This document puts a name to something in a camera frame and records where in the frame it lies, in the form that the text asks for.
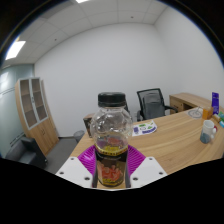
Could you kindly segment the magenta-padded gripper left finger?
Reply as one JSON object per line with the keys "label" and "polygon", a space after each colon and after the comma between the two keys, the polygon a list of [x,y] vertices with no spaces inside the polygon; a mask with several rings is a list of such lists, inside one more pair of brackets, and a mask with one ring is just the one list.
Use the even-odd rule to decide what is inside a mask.
{"label": "magenta-padded gripper left finger", "polygon": [[90,146],[78,157],[69,157],[56,175],[84,188],[96,188],[98,177],[95,146]]}

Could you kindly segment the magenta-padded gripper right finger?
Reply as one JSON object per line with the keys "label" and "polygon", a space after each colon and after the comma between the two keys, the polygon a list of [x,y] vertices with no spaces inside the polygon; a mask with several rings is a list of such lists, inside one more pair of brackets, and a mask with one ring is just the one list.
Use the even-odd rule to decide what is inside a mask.
{"label": "magenta-padded gripper right finger", "polygon": [[140,188],[166,175],[154,157],[146,157],[133,146],[128,146],[125,174],[127,188]]}

